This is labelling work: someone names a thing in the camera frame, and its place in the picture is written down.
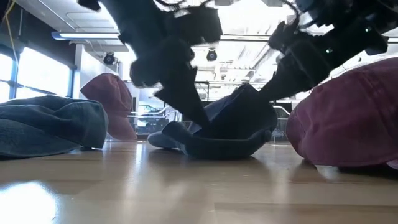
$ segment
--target window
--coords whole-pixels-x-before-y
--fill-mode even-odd
[[[12,75],[12,58],[0,54],[0,103],[9,100],[10,96],[10,85],[8,81]]]
[[[68,96],[70,80],[68,66],[26,47],[21,53],[17,82],[30,88],[18,88],[16,97],[35,97],[46,92]]]

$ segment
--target ceiling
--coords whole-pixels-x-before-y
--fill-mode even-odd
[[[116,24],[106,10],[93,12],[79,6],[77,0],[16,0],[24,9],[43,20],[60,32],[112,32],[117,33]],[[187,0],[187,4],[199,5],[200,0]],[[268,7],[262,0],[239,0],[231,6],[218,7],[219,17],[224,34],[272,34],[276,26],[292,15],[287,7]],[[312,32],[324,32],[321,29],[310,28]],[[398,36],[398,29],[388,33]],[[86,49],[98,59],[102,59],[105,52],[127,52],[127,47],[118,40],[83,41]],[[208,62],[206,55],[209,47],[214,47],[218,59]],[[198,66],[197,80],[208,80],[222,84],[214,84],[211,93],[206,94],[220,97],[229,94],[238,84],[244,81],[265,83],[276,70],[276,56],[278,53],[270,50],[265,42],[220,42],[216,45],[201,45],[193,47],[195,59],[192,64]],[[398,45],[389,47],[386,55],[398,52]],[[133,54],[127,59],[134,60]],[[345,67],[356,65],[358,59],[350,60]]]

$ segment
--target hardwood floor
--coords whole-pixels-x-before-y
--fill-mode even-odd
[[[398,175],[306,164],[290,146],[193,161],[146,143],[0,161],[0,223],[397,223]]]

